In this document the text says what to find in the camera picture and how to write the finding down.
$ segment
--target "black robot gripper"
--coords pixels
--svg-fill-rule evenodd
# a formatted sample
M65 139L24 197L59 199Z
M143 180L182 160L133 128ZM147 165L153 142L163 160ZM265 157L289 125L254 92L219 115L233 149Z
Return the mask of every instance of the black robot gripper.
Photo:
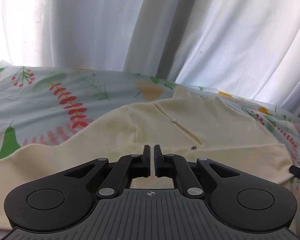
M150 176L150 147L116 163L98 158L12 190L6 240L298 239L287 228L297 202L286 188L207 158L187 162L154 147L171 189L133 189Z

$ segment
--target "green pear print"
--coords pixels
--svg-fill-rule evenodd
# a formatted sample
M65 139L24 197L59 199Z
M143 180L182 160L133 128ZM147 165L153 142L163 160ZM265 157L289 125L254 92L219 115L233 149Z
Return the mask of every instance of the green pear print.
M0 150L0 159L3 159L18 150L20 145L17 142L16 131L11 124L6 129L3 137L2 147Z

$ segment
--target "crosshair symbol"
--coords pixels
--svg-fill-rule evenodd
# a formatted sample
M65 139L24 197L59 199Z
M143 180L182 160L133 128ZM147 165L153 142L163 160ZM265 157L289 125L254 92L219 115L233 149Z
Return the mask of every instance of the crosshair symbol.
M155 195L155 194L157 194L157 193L154 193L153 191L149 191L148 193L146 193L147 195L149 195L149 196L153 196L153 195Z

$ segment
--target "curtain fold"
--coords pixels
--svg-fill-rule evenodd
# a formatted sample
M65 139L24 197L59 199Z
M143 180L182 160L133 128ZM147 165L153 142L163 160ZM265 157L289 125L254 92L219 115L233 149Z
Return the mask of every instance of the curtain fold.
M300 0L0 0L0 60L126 71L300 113Z

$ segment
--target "garment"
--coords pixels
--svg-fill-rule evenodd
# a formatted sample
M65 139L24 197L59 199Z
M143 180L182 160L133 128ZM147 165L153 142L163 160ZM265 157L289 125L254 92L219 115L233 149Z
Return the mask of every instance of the garment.
M98 157L115 162L140 154L145 144L160 144L164 154L174 152L191 162L210 158L275 183L291 178L285 145L253 118L218 97L201 98L177 87L173 98L115 109L59 146L32 144L0 160L0 229L10 228L3 201L13 188ZM132 187L172 184L154 176L152 163L151 177L134 179Z

